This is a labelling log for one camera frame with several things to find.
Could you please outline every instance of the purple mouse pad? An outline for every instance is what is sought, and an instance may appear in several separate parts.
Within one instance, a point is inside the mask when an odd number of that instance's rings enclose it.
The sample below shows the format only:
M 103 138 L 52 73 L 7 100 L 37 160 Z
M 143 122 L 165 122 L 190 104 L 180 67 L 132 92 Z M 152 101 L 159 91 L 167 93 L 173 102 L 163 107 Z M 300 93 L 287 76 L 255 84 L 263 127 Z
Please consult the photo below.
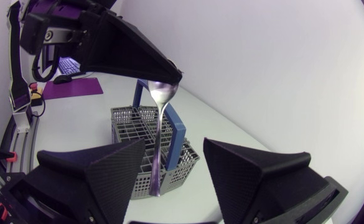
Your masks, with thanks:
M 76 78 L 72 82 L 58 85 L 50 81 L 44 88 L 45 100 L 97 94 L 103 94 L 97 78 Z

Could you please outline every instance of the white table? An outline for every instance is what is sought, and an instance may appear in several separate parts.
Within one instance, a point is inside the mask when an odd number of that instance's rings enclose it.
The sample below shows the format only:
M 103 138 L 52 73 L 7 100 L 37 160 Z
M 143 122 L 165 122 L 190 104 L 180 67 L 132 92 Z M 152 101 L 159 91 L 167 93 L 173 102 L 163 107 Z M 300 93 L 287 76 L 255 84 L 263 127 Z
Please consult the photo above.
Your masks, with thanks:
M 99 79 L 104 94 L 46 101 L 35 143 L 35 166 L 36 152 L 40 150 L 76 151 L 112 143 L 110 108 L 132 105 L 136 79 L 104 73 L 94 73 L 89 78 L 94 77 Z M 267 149 L 183 88 L 179 88 L 170 103 L 184 122 L 186 137 L 200 160 L 178 189 L 159 198 L 131 200 L 124 222 L 219 222 L 222 215 L 203 154 L 204 137 Z M 141 104 L 155 105 L 148 91 L 143 91 Z

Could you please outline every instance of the cutlery basket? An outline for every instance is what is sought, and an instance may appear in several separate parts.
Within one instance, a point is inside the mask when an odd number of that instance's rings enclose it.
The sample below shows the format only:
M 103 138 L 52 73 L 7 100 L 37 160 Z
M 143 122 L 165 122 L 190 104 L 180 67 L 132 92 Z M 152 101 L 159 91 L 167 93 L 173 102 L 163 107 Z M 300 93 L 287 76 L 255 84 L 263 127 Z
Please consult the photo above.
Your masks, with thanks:
M 140 172 L 136 177 L 131 199 L 150 197 L 150 178 L 156 140 L 157 107 L 140 106 L 142 88 L 147 81 L 138 80 L 132 106 L 111 109 L 113 143 L 143 138 L 146 143 Z M 186 128 L 168 104 L 161 128 L 161 195 L 180 187 L 200 159 L 189 141 Z

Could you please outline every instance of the keyboard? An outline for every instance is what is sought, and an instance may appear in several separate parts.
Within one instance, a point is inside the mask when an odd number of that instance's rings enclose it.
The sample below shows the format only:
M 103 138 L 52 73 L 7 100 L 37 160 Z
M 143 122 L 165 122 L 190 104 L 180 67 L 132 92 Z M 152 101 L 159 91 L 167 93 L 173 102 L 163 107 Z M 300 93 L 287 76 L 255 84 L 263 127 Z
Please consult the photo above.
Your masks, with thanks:
M 84 72 L 80 71 L 80 64 L 72 58 L 62 58 L 58 62 L 58 68 L 60 69 L 62 75 L 82 75 Z

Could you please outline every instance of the computer mouse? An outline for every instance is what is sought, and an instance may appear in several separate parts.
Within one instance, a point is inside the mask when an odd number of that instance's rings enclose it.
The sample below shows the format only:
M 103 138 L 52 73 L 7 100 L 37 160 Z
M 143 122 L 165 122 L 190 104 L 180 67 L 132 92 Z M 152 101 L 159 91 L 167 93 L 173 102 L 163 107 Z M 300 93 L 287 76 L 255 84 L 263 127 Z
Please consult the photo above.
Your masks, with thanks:
M 58 77 L 53 80 L 53 84 L 62 84 L 62 83 L 69 83 L 72 81 L 71 76 L 69 75 L 59 75 Z

